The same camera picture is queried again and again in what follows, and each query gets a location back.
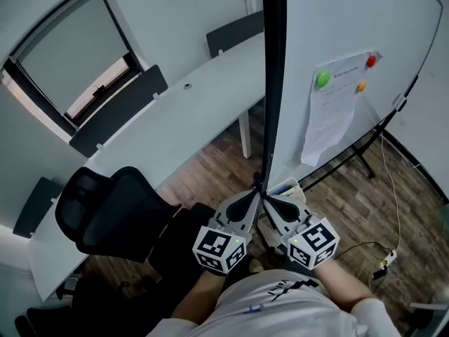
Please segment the grey roller blind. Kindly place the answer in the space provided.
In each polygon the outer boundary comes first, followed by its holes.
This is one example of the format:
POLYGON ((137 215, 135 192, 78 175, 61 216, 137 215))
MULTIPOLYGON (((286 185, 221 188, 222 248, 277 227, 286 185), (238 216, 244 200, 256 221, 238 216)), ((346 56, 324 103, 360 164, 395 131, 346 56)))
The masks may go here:
POLYGON ((128 69, 127 53, 104 0, 75 0, 15 59, 59 112, 75 118, 94 92, 128 69))

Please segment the person's right forearm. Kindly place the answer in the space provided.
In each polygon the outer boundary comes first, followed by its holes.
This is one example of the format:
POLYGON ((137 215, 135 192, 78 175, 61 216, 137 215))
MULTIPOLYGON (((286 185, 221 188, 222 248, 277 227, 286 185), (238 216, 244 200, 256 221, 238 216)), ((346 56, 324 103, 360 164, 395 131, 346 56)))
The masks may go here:
POLYGON ((342 310, 350 312, 362 300, 374 298, 370 289, 329 258, 314 269, 330 299, 342 310))

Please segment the person's white shirt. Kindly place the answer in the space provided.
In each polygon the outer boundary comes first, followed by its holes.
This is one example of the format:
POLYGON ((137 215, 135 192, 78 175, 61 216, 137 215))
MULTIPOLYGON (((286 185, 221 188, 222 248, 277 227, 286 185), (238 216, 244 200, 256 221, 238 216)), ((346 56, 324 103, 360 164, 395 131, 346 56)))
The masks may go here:
POLYGON ((202 324, 162 319, 147 337, 401 337, 380 300, 350 312, 329 299, 319 280, 266 270, 231 285, 202 324))

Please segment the white marker tray box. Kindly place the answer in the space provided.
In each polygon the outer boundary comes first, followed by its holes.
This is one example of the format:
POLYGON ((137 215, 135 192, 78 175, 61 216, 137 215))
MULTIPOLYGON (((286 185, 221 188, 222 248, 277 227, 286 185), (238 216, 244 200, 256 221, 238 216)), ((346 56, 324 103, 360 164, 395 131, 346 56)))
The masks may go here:
POLYGON ((303 192, 300 184, 298 183, 298 181, 295 178, 288 178, 288 179, 284 180, 283 182, 279 183, 278 185, 275 185, 275 186, 269 188, 267 191, 267 194, 292 197, 294 199, 298 199, 298 200, 302 201, 303 203, 306 203, 306 197, 304 195, 304 192, 303 192), (282 194, 272 194, 272 192, 274 190, 277 190, 278 188, 280 188, 284 185, 289 185, 289 186, 291 186, 291 188, 282 194))

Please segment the white whiteboard with black frame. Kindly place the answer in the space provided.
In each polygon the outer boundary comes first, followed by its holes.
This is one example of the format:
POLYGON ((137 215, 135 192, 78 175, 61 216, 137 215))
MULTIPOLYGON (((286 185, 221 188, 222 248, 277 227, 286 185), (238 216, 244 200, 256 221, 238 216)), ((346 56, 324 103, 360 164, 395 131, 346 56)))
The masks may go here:
POLYGON ((407 102, 434 42, 440 0, 263 0, 266 63, 262 191, 302 180, 349 148, 363 154, 407 102), (317 66, 365 51, 369 71, 341 141, 316 166, 301 163, 317 66))

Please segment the black mesh office chair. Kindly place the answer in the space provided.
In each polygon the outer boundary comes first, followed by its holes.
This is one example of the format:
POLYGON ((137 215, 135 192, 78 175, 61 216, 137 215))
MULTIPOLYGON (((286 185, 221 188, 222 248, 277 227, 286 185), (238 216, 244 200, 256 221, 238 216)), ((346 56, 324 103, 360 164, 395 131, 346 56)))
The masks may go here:
POLYGON ((65 185, 55 208, 64 235, 88 255, 155 262, 190 251, 201 227, 215 211, 164 200, 135 167, 106 177, 81 167, 65 185))

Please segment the white printed paper sheet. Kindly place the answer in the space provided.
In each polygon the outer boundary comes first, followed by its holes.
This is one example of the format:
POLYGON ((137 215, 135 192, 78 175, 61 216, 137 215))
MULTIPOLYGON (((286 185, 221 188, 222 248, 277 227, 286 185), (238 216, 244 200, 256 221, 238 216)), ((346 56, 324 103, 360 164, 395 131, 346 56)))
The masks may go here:
POLYGON ((382 59, 379 51, 365 51, 346 58, 319 65, 314 70, 313 83, 309 94, 309 122, 301 152, 301 163, 316 166, 321 155, 338 144, 346 133, 354 117, 357 100, 364 91, 358 92, 362 81, 368 85, 371 68, 366 67, 370 55, 375 55, 376 63, 382 59), (328 70, 330 80, 323 88, 316 87, 316 76, 328 70))

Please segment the person's left forearm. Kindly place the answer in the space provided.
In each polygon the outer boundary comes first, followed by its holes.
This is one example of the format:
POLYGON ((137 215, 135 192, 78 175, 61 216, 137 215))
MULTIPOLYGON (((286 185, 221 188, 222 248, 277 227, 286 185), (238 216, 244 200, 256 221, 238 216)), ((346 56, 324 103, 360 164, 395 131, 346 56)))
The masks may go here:
POLYGON ((171 317, 195 324, 204 323, 215 310, 220 292, 225 284, 225 276, 205 271, 195 285, 174 309, 171 317))

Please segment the dark grey desk divider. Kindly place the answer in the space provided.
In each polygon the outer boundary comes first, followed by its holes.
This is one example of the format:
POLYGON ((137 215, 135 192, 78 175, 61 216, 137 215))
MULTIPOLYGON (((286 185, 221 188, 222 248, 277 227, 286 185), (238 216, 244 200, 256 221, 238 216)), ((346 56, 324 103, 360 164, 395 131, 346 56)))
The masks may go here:
POLYGON ((21 210, 13 234, 30 239, 63 187, 41 177, 21 210))
POLYGON ((206 41, 211 58, 264 31, 264 12, 258 11, 207 33, 206 41))
POLYGON ((89 158, 125 123, 161 95, 168 84, 158 65, 151 66, 109 99, 73 136, 69 145, 89 158))

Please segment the white power strip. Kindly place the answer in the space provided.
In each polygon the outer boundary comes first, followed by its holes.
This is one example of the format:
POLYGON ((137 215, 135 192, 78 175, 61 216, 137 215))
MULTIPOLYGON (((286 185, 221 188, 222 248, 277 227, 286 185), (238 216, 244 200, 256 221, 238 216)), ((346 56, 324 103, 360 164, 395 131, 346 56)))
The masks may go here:
POLYGON ((383 258, 380 261, 380 268, 381 269, 385 269, 387 267, 389 267, 397 258, 397 251, 396 250, 392 250, 391 252, 389 252, 387 254, 387 256, 385 258, 383 258))

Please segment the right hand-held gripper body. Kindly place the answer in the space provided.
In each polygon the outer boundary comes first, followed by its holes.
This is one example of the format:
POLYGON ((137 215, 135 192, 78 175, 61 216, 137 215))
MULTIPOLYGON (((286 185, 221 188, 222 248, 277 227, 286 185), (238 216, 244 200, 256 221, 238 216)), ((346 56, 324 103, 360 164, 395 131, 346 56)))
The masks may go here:
POLYGON ((340 237, 327 218, 309 215, 292 232, 281 238, 286 255, 307 269, 314 269, 336 252, 340 237))

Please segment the long white desk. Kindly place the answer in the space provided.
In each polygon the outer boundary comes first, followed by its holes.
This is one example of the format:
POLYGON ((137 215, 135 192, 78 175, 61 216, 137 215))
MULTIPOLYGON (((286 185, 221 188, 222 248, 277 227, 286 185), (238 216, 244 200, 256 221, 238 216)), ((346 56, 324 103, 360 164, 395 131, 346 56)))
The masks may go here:
MULTIPOLYGON (((139 169, 159 187, 265 95, 264 34, 209 60, 164 91, 121 127, 86 162, 104 176, 139 169), (185 84, 192 84, 184 90, 185 84)), ((27 243, 37 293, 46 301, 85 261, 55 219, 57 200, 27 243)))

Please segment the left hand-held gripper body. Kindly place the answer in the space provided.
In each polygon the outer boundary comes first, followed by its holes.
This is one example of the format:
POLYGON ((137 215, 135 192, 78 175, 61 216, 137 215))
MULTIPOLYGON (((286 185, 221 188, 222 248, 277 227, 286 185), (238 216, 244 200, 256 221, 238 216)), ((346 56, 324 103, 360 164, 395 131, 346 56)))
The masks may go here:
POLYGON ((192 251, 199 265, 219 276, 228 275, 246 256, 252 223, 204 219, 192 251))

